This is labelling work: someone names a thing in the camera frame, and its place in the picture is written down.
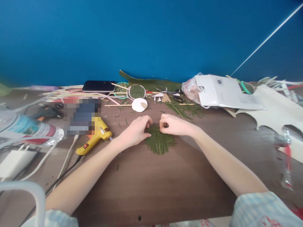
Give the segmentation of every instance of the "yellow glue gun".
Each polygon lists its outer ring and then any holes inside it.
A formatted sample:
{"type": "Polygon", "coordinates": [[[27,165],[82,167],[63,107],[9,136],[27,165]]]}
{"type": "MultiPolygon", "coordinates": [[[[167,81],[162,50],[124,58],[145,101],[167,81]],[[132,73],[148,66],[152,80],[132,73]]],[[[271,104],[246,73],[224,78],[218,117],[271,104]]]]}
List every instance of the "yellow glue gun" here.
{"type": "Polygon", "coordinates": [[[92,121],[95,124],[94,135],[90,137],[90,140],[84,146],[76,150],[78,155],[86,155],[96,145],[96,143],[99,142],[100,139],[113,139],[113,133],[108,131],[107,125],[100,117],[92,117],[92,121]]]}

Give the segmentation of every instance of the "bottle label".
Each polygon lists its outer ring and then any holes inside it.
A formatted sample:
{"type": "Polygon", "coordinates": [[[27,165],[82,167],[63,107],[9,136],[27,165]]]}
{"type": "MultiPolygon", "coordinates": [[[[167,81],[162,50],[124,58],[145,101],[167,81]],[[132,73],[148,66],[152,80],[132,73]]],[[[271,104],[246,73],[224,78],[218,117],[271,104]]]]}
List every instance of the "bottle label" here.
{"type": "MultiPolygon", "coordinates": [[[[44,124],[37,120],[32,120],[25,115],[17,115],[15,122],[6,130],[0,132],[0,137],[14,139],[30,136],[53,136],[56,132],[56,127],[49,124],[44,124]]],[[[32,139],[24,140],[24,143],[42,144],[49,139],[32,139]]]]}

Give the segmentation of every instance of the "scissors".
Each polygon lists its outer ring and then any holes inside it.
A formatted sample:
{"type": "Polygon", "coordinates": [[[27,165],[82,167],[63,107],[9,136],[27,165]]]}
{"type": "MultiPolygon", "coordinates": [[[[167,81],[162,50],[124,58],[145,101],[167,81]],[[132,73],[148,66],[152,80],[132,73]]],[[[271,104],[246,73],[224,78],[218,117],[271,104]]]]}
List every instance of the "scissors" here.
{"type": "Polygon", "coordinates": [[[177,101],[177,102],[179,102],[179,103],[183,103],[183,102],[184,102],[184,99],[183,99],[183,98],[181,98],[180,96],[174,95],[174,94],[179,94],[179,93],[181,93],[180,90],[179,90],[179,92],[177,92],[177,90],[176,90],[176,91],[168,91],[167,88],[165,88],[164,91],[161,91],[161,90],[158,89],[156,86],[155,86],[155,88],[156,88],[158,91],[162,92],[162,93],[166,93],[166,94],[171,94],[171,95],[173,95],[174,100],[177,101]]]}

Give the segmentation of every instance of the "blue wall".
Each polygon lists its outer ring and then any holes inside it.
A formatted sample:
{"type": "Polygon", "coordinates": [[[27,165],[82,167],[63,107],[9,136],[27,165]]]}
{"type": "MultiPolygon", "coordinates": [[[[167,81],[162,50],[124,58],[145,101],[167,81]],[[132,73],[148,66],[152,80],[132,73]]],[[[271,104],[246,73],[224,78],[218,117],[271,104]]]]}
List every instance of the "blue wall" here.
{"type": "MultiPolygon", "coordinates": [[[[3,0],[0,80],[18,86],[120,81],[120,69],[135,77],[177,82],[200,71],[224,76],[231,74],[301,2],[3,0]]],[[[301,75],[303,72],[301,11],[235,76],[250,81],[282,71],[285,78],[298,79],[297,74],[285,72],[290,66],[301,75]],[[294,43],[300,45],[300,53],[294,43]],[[290,58],[283,59],[288,45],[290,58]],[[280,57],[269,61],[278,50],[280,57]],[[294,64],[292,56],[298,59],[294,64]]]]}

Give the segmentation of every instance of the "white charger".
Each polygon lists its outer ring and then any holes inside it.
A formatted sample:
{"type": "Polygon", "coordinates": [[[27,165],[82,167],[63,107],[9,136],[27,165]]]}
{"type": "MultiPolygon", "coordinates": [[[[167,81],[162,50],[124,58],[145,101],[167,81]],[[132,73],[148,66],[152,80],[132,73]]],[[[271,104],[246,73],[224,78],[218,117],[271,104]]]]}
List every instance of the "white charger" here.
{"type": "Polygon", "coordinates": [[[0,164],[0,178],[13,178],[17,176],[33,160],[37,151],[11,150],[0,164]]]}

